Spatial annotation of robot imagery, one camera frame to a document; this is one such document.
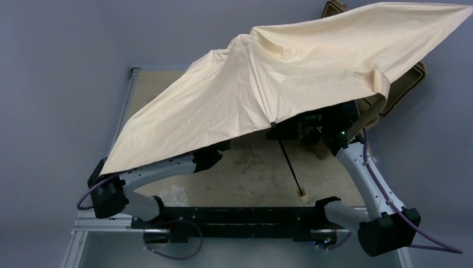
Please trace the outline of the beige folding umbrella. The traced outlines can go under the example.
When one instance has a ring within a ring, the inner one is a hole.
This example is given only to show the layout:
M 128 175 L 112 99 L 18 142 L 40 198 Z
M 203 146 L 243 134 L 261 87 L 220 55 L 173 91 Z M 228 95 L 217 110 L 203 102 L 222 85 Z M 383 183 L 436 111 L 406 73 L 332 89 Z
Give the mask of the beige folding umbrella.
M 102 174 L 138 168 L 380 95 L 472 14 L 459 4 L 379 2 L 257 26 L 211 50 L 124 125 Z

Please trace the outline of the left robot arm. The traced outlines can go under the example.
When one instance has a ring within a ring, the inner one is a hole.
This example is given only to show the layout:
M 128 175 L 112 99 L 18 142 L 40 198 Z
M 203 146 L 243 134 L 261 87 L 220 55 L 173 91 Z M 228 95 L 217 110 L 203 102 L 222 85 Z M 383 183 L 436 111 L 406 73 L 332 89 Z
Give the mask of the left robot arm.
M 95 217 L 104 219 L 123 213 L 145 222 L 155 219 L 164 208 L 162 200 L 157 196 L 138 194 L 135 190 L 172 176 L 208 170 L 222 159 L 221 151 L 230 150 L 230 144 L 231 141 L 226 140 L 193 152 L 108 175 L 100 175 L 107 158 L 101 159 L 87 181 Z

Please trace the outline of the tan plastic toolbox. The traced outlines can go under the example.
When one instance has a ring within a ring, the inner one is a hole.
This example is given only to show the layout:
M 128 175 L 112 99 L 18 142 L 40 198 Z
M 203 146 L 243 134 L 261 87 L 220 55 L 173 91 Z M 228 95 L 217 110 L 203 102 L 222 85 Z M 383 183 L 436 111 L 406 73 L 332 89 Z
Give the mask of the tan plastic toolbox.
M 347 6 L 340 1 L 327 1 L 322 11 L 321 18 L 330 17 L 347 11 Z M 416 87 L 427 76 L 427 68 L 424 62 L 419 61 L 404 73 L 399 79 L 390 85 L 389 94 L 384 107 L 381 108 L 381 96 L 374 95 L 364 99 L 356 100 L 360 107 L 361 119 L 370 118 L 366 121 L 365 128 L 369 130 L 379 123 L 381 116 L 386 116 L 395 105 L 414 87 Z M 310 146 L 319 160 L 326 160 L 332 157 L 329 148 L 319 138 L 318 143 Z

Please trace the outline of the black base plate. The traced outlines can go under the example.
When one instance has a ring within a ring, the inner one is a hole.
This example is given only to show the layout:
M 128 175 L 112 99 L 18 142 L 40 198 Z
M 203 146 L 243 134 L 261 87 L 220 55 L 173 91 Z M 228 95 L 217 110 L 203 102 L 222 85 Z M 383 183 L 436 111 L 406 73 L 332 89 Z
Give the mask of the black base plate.
M 156 219 L 132 218 L 146 242 L 186 243 L 191 238 L 289 239 L 333 245 L 346 232 L 315 207 L 166 207 Z

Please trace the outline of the aluminium frame rail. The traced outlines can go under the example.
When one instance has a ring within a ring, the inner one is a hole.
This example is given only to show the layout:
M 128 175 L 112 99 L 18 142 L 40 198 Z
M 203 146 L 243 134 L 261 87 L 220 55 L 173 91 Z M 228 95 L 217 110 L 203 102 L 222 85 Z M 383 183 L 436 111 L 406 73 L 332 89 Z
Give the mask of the aluminium frame rail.
M 349 138 L 355 137 L 355 136 L 352 135 L 351 130 L 348 130 L 348 137 Z M 164 206 L 164 208 L 162 210 L 160 210 L 160 215 L 166 207 L 171 207 L 171 206 L 164 205 L 164 203 L 163 203 L 163 206 Z M 366 213 L 366 207 L 364 207 L 362 209 L 357 209 L 355 207 L 353 207 L 353 208 L 360 211 L 360 212 L 362 212 L 362 213 Z M 93 207 L 84 208 L 82 210 L 81 215 L 80 215 L 81 219 L 88 218 L 88 219 L 91 220 L 91 225 L 85 226 L 86 231 L 106 230 L 106 231 L 111 231 L 111 232 L 112 231 L 118 232 L 118 231 L 131 231 L 131 230 L 133 230 L 133 229 L 131 229 L 131 223 L 132 223 L 132 218 L 133 217 L 135 217 L 135 216 L 130 216 L 130 215 L 127 215 L 127 214 L 119 213 L 119 214 L 116 214 L 115 216 L 112 216 L 110 218 L 98 219 L 98 218 L 95 217 Z M 143 232 L 143 241 L 144 241 L 144 245 L 145 245 L 146 250 L 153 251 L 153 245 L 158 244 L 158 243 L 146 242 L 146 239 L 145 239 L 145 236 L 144 236 L 145 232 L 144 231 L 141 231 L 141 232 Z M 347 232 L 348 236 L 356 237 L 356 235 L 352 234 L 347 229 L 346 229 L 346 232 Z M 319 250 L 322 250 L 322 251 L 325 251 L 325 252 L 332 251 L 332 250 L 336 249 L 339 246 L 338 241 L 333 245 L 317 245 L 315 243 L 313 243 L 313 244 Z M 401 264 L 402 267 L 411 267 L 412 266 L 412 262 L 410 260 L 409 254 L 408 254 L 407 247 L 402 247 L 402 248 L 399 248 L 399 249 L 391 251 L 391 252 L 396 252 L 398 254 L 398 258 L 399 258 L 399 261 L 400 261 L 400 264 Z

